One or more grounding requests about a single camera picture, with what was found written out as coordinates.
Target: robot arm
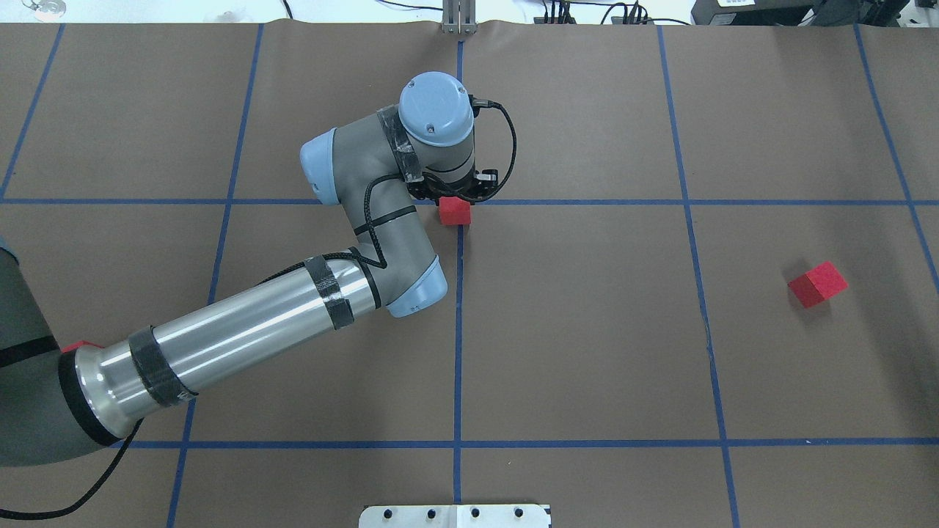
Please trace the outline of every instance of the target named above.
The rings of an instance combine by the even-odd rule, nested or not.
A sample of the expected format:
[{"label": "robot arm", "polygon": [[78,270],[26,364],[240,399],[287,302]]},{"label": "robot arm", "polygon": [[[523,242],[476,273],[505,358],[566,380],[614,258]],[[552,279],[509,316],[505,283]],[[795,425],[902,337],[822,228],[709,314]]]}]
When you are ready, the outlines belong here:
[{"label": "robot arm", "polygon": [[477,101],[450,75],[423,73],[398,105],[310,141],[303,171],[323,204],[345,208],[359,244],[105,349],[59,351],[0,241],[0,466],[101,449],[144,416],[373,310],[403,317],[439,301],[446,280],[411,195],[481,201],[501,188],[475,171],[474,114],[493,105]]}]

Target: metal bracket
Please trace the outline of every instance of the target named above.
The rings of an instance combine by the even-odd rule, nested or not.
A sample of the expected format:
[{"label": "metal bracket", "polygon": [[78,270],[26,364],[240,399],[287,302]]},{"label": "metal bracket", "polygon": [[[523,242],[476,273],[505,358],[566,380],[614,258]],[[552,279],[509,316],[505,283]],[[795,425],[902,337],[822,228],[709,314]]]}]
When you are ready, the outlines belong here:
[{"label": "metal bracket", "polygon": [[549,505],[370,506],[359,528],[550,528]]},{"label": "metal bracket", "polygon": [[442,29],[452,35],[476,33],[476,0],[443,0]]}]

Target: red cube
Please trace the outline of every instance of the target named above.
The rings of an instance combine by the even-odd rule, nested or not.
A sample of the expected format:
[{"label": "red cube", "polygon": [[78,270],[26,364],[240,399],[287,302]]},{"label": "red cube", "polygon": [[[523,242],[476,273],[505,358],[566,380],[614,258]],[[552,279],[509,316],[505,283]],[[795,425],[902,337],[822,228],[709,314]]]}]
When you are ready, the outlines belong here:
[{"label": "red cube", "polygon": [[456,196],[443,196],[438,211],[440,223],[444,225],[469,225],[472,220],[470,202]]},{"label": "red cube", "polygon": [[831,299],[847,287],[848,283],[831,262],[825,262],[789,283],[789,288],[806,308]]}]

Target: blue tape line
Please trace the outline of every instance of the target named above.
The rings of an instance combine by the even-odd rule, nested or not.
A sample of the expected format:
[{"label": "blue tape line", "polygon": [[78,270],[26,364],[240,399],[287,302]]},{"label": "blue tape line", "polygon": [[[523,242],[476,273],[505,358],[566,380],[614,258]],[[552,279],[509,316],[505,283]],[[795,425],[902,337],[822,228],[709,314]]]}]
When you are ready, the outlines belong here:
[{"label": "blue tape line", "polygon": [[176,524],[176,512],[179,506],[179,494],[182,492],[182,475],[186,470],[186,456],[189,454],[190,434],[192,434],[192,418],[195,416],[195,400],[189,400],[186,409],[186,423],[182,429],[182,441],[179,443],[179,459],[177,460],[176,477],[173,479],[173,494],[170,495],[170,508],[166,514],[166,528],[173,528]]},{"label": "blue tape line", "polygon": [[456,43],[456,80],[463,82],[463,40]]},{"label": "blue tape line", "polygon": [[238,171],[241,164],[241,149],[244,145],[244,133],[248,127],[248,114],[251,112],[251,96],[254,93],[254,76],[257,74],[257,58],[261,53],[261,39],[264,37],[264,25],[257,26],[257,37],[254,41],[254,57],[251,62],[251,73],[248,76],[248,89],[244,95],[244,106],[241,109],[241,125],[238,130],[238,142],[235,146],[235,159],[232,161],[232,174],[228,180],[228,197],[225,211],[222,216],[222,229],[219,231],[219,245],[215,253],[215,265],[212,269],[212,284],[208,289],[208,304],[215,303],[216,288],[219,284],[219,271],[222,267],[222,253],[225,247],[225,238],[228,236],[228,221],[231,217],[232,204],[235,201],[235,185],[238,182]]},{"label": "blue tape line", "polygon": [[[669,104],[669,121],[671,122],[671,140],[675,146],[675,162],[678,165],[678,180],[682,187],[682,199],[685,201],[685,224],[688,230],[688,244],[691,246],[691,263],[695,271],[695,283],[698,287],[698,305],[701,319],[704,322],[704,334],[707,338],[707,355],[711,369],[711,389],[714,394],[714,407],[717,418],[717,432],[720,440],[727,440],[727,428],[724,423],[724,406],[720,395],[720,381],[717,376],[717,361],[714,355],[714,340],[711,336],[711,321],[707,313],[707,301],[704,298],[704,281],[701,278],[700,261],[698,259],[698,242],[695,237],[694,220],[691,217],[691,204],[688,200],[688,184],[685,178],[685,162],[682,158],[682,145],[678,135],[678,120],[675,117],[675,102],[671,93],[671,79],[669,76],[669,60],[665,49],[665,36],[662,26],[656,27],[658,33],[658,51],[662,58],[662,76],[665,81],[665,96]],[[731,467],[731,450],[726,444],[721,446],[724,458],[724,479],[727,481],[727,498],[731,509],[731,522],[734,528],[740,527],[740,514],[737,511],[737,492],[733,484],[733,469]]]},{"label": "blue tape line", "polygon": [[20,158],[20,149],[23,148],[23,142],[26,141],[26,133],[29,132],[29,124],[33,121],[33,114],[36,113],[36,107],[39,105],[39,96],[42,95],[42,88],[46,86],[46,79],[49,78],[49,70],[52,69],[55,53],[58,51],[59,42],[62,41],[62,34],[65,33],[65,25],[59,25],[58,32],[55,33],[53,47],[49,50],[49,58],[46,59],[46,67],[42,69],[42,76],[39,77],[39,84],[36,86],[36,93],[33,94],[33,100],[29,103],[29,110],[26,111],[26,119],[23,121],[23,127],[20,129],[20,136],[16,139],[16,146],[13,148],[13,155],[9,158],[7,173],[4,175],[3,184],[0,185],[0,200],[7,193],[9,181],[13,178],[13,170],[16,168],[16,161]]},{"label": "blue tape line", "polygon": [[[412,200],[414,205],[433,206],[431,200]],[[232,198],[232,205],[322,205],[315,198]],[[4,198],[0,203],[20,205],[227,205],[227,198]],[[748,198],[493,198],[481,206],[858,206],[907,207],[906,200],[797,200]],[[913,200],[917,206],[939,206],[939,200]]]},{"label": "blue tape line", "polygon": [[[111,447],[119,448],[120,442]],[[182,442],[141,440],[131,449],[178,449]],[[939,445],[939,437],[730,438],[660,440],[463,440],[461,449],[634,449],[691,447],[826,447],[839,445]],[[449,440],[189,441],[188,449],[453,449]]]},{"label": "blue tape line", "polygon": [[456,228],[456,325],[454,356],[454,504],[463,500],[462,442],[463,442],[463,248],[466,231]]},{"label": "blue tape line", "polygon": [[939,438],[764,438],[727,440],[730,447],[811,447],[826,445],[939,445]]},{"label": "blue tape line", "polygon": [[378,441],[205,441],[189,442],[190,449],[452,449],[449,440],[378,440]]},{"label": "blue tape line", "polygon": [[[241,109],[241,124],[238,132],[238,142],[235,146],[235,159],[232,161],[231,178],[228,180],[228,196],[225,199],[225,211],[222,216],[222,227],[219,230],[219,244],[215,251],[215,263],[212,268],[212,283],[208,287],[207,304],[215,302],[215,293],[219,285],[219,269],[222,266],[222,255],[225,249],[225,237],[228,232],[228,220],[231,216],[232,203],[235,198],[235,185],[238,182],[238,170],[241,161],[241,148],[244,145],[244,133],[248,126],[248,114],[251,111],[251,97],[254,92],[254,77],[257,74],[257,59],[261,54],[261,40],[264,37],[264,25],[257,25],[257,36],[254,38],[254,55],[251,60],[251,73],[248,75],[248,88],[245,90],[244,106]],[[173,483],[173,496],[170,499],[169,513],[166,516],[167,528],[176,523],[176,512],[179,505],[179,493],[182,489],[182,477],[186,469],[186,455],[189,451],[189,439],[192,434],[192,419],[195,416],[195,400],[189,402],[186,410],[186,425],[182,433],[182,445],[179,447],[179,461],[177,463],[176,480]]]},{"label": "blue tape line", "polygon": [[923,255],[926,257],[926,265],[929,266],[932,276],[932,286],[936,293],[939,293],[939,273],[936,272],[935,262],[932,260],[930,245],[926,241],[926,235],[923,233],[923,226],[919,222],[919,215],[916,214],[916,205],[913,202],[913,196],[910,194],[910,186],[906,182],[906,176],[903,174],[903,167],[900,164],[900,156],[897,154],[897,147],[893,143],[893,136],[890,134],[890,127],[886,124],[884,109],[881,107],[880,98],[877,97],[877,90],[874,88],[874,79],[870,75],[870,65],[868,64],[868,54],[864,50],[864,40],[861,38],[861,28],[857,23],[854,24],[854,38],[857,40],[857,51],[861,55],[861,65],[864,67],[864,76],[868,80],[868,89],[870,98],[874,103],[874,110],[877,112],[877,119],[880,121],[881,130],[884,132],[886,145],[890,149],[890,158],[893,160],[893,166],[897,170],[897,178],[900,179],[900,186],[903,189],[903,196],[906,197],[906,205],[910,209],[910,216],[913,217],[913,226],[916,228],[916,236],[919,237],[919,245],[923,249]]},{"label": "blue tape line", "polygon": [[631,447],[720,447],[721,440],[466,440],[467,449],[624,449]]},{"label": "blue tape line", "polygon": [[223,205],[224,198],[5,198],[5,204],[22,205]]}]

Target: cable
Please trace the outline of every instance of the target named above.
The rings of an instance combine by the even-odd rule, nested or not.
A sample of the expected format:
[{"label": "cable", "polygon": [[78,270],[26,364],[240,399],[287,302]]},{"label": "cable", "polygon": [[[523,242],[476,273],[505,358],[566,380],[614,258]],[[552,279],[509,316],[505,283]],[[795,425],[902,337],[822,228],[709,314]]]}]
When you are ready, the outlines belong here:
[{"label": "cable", "polygon": [[[385,260],[385,255],[381,251],[381,243],[378,241],[378,234],[375,232],[375,226],[372,225],[372,189],[374,189],[375,186],[381,183],[382,181],[388,181],[390,179],[402,179],[402,176],[400,174],[387,174],[385,176],[382,176],[382,177],[379,177],[370,181],[369,184],[365,186],[365,199],[362,204],[362,209],[365,212],[365,226],[368,227],[368,236],[372,239],[372,245],[375,246],[375,255],[378,257],[378,260],[372,260],[371,258],[368,258],[367,256],[353,255],[351,253],[327,253],[326,255],[323,255],[323,258],[327,260],[337,260],[337,259],[338,260],[352,260],[354,262],[358,262],[359,265],[362,267],[365,267],[366,265],[375,266],[376,268],[379,268],[380,270],[384,270],[385,268],[388,268],[388,260]],[[286,275],[294,270],[299,270],[304,265],[305,264],[303,262],[298,262],[294,264],[293,266],[284,268],[283,270],[276,272],[274,275],[271,275],[270,277],[257,283],[257,285],[260,286],[268,281],[276,279],[277,277],[280,277],[282,275]]]},{"label": "cable", "polygon": [[388,0],[375,0],[380,4],[387,4],[389,6],[398,6],[400,8],[408,9],[430,9],[431,11],[443,11],[443,8],[434,8],[431,6],[409,6],[408,4],[398,4],[397,2],[389,2]]},{"label": "cable", "polygon": [[101,477],[98,478],[98,481],[95,482],[95,484],[91,487],[91,489],[89,489],[85,493],[85,495],[82,495],[81,499],[79,499],[78,501],[75,501],[75,504],[67,508],[62,508],[62,509],[55,510],[55,511],[25,512],[25,511],[13,511],[13,510],[8,510],[8,509],[0,509],[0,519],[13,519],[13,520],[56,519],[59,517],[65,517],[69,513],[72,513],[78,508],[85,505],[85,503],[88,502],[88,499],[94,496],[94,494],[98,492],[101,486],[104,485],[104,481],[106,481],[108,477],[111,476],[111,473],[113,473],[114,470],[117,468],[117,464],[120,462],[122,458],[124,458],[124,454],[127,453],[127,448],[131,446],[131,441],[133,441],[133,437],[137,436],[137,430],[140,429],[140,424],[142,424],[143,422],[144,422],[143,418],[141,418],[140,420],[137,420],[136,425],[133,426],[133,431],[131,431],[130,436],[124,439],[124,443],[121,444],[120,449],[117,450],[117,454],[115,455],[114,460],[111,460],[111,465],[108,466],[108,469],[104,470],[104,473],[101,475]]},{"label": "cable", "polygon": [[600,20],[600,25],[603,25],[603,23],[607,21],[610,12],[615,8],[623,8],[623,20],[626,19],[626,11],[629,9],[629,6],[624,2],[617,2],[616,4],[611,4],[609,8],[607,8],[607,12],[603,13],[603,19]]},{"label": "cable", "polygon": [[444,191],[444,195],[456,196],[464,201],[470,202],[471,204],[478,204],[480,202],[485,202],[489,198],[495,196],[502,189],[502,187],[505,186],[505,184],[509,181],[509,177],[512,176],[512,171],[513,169],[515,169],[515,166],[516,166],[516,155],[518,153],[518,136],[516,134],[516,126],[512,122],[512,118],[509,117],[509,113],[507,110],[505,110],[504,106],[502,106],[501,104],[495,101],[488,101],[485,99],[473,99],[472,101],[473,101],[472,104],[474,108],[495,108],[499,110],[500,112],[502,112],[502,116],[505,118],[505,123],[509,125],[509,132],[512,133],[512,159],[509,161],[509,168],[505,171],[505,178],[502,179],[499,185],[497,185],[496,188],[493,189],[491,193],[485,196],[474,197],[474,196],[467,196],[466,194],[463,194],[462,192],[454,189],[453,187],[450,186],[449,183],[443,181],[442,179],[438,178],[437,176],[429,172],[423,173],[423,176],[426,179],[430,179],[435,184],[437,184]]},{"label": "cable", "polygon": [[684,20],[678,20],[678,19],[642,19],[638,23],[645,24],[647,22],[677,22],[677,23],[681,23],[684,25],[691,25],[690,23],[687,23]]},{"label": "cable", "polygon": [[601,6],[601,7],[604,7],[604,8],[607,7],[607,6],[615,6],[615,5],[616,5],[616,4],[603,4],[603,3],[600,3],[600,2],[575,2],[575,1],[573,1],[573,0],[572,0],[570,3],[571,3],[571,4],[578,5],[578,6]]}]

